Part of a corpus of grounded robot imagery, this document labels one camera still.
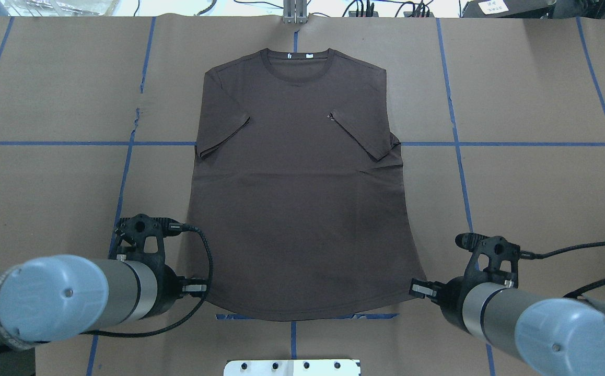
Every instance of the white bracket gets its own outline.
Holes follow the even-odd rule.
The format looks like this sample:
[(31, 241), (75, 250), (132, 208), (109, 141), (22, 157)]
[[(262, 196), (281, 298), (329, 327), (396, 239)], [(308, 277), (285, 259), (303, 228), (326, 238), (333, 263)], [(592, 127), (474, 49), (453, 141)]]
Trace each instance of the white bracket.
[(284, 23), (307, 23), (307, 0), (284, 0)]
[(355, 359), (230, 361), (224, 376), (360, 376)]

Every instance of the white sticker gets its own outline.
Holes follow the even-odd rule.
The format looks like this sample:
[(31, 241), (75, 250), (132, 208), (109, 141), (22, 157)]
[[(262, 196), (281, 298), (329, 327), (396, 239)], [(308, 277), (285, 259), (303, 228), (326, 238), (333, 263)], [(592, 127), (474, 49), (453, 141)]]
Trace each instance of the white sticker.
[(484, 14), (501, 14), (509, 11), (504, 0), (489, 0), (488, 2), (479, 3), (479, 7)]

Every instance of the crew neckline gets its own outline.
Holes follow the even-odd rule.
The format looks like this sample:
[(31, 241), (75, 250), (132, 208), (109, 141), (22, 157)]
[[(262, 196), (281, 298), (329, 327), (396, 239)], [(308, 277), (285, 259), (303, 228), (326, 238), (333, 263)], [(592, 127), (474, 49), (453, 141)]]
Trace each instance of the crew neckline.
[[(274, 76), (278, 79), (281, 79), (282, 81), (287, 81), (288, 83), (302, 84), (302, 83), (309, 83), (310, 81), (315, 81), (316, 79), (323, 77), (328, 72), (328, 70), (331, 68), (331, 65), (333, 64), (333, 60), (335, 57), (335, 50), (333, 50), (332, 48), (329, 48), (328, 50), (325, 50), (322, 52), (279, 52), (279, 51), (272, 51), (269, 48), (266, 48), (266, 49), (260, 51), (260, 55), (261, 55), (261, 60), (263, 62), (263, 66), (266, 68), (266, 70), (268, 72), (270, 72), (270, 74), (272, 74), (272, 76)], [(277, 69), (275, 69), (275, 67), (272, 66), (272, 63), (270, 61), (270, 59), (272, 57), (275, 59), (282, 59), (282, 60), (307, 60), (310, 58), (311, 59), (325, 58), (326, 63), (324, 64), (323, 68), (320, 71), (317, 71), (312, 76), (307, 76), (304, 78), (296, 78), (296, 77), (286, 76), (284, 74), (281, 74), (279, 71), (277, 71)]]

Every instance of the folded sleeve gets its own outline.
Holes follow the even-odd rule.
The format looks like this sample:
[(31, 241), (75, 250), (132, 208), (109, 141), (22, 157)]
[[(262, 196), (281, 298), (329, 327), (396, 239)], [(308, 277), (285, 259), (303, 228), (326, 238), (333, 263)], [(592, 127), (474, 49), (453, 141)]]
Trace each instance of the folded sleeve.
[(360, 90), (360, 98), (352, 98), (331, 111), (335, 121), (347, 131), (374, 159), (385, 157), (400, 143), (391, 136), (386, 108), (386, 71), (374, 69)]
[(205, 157), (235, 135), (249, 121), (249, 114), (222, 87), (214, 69), (205, 73), (203, 100), (195, 152)]

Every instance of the dark gray shirt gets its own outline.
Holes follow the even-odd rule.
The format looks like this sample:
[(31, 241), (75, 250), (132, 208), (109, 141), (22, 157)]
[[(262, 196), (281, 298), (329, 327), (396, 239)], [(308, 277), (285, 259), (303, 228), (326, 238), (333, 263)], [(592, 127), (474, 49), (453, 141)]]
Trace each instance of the dark gray shirt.
[(208, 301), (232, 312), (307, 320), (408, 300), (425, 275), (386, 71), (335, 50), (262, 50), (210, 69), (189, 221), (214, 254)]

